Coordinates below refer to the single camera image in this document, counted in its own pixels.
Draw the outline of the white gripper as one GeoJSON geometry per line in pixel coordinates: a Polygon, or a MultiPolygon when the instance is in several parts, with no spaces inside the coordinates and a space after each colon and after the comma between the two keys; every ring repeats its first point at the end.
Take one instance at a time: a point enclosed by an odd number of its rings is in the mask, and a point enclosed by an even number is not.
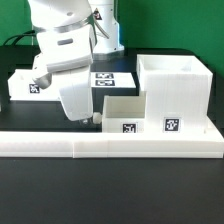
{"type": "Polygon", "coordinates": [[[90,67],[67,70],[58,74],[59,98],[65,115],[71,121],[90,124],[93,100],[90,67]]]}

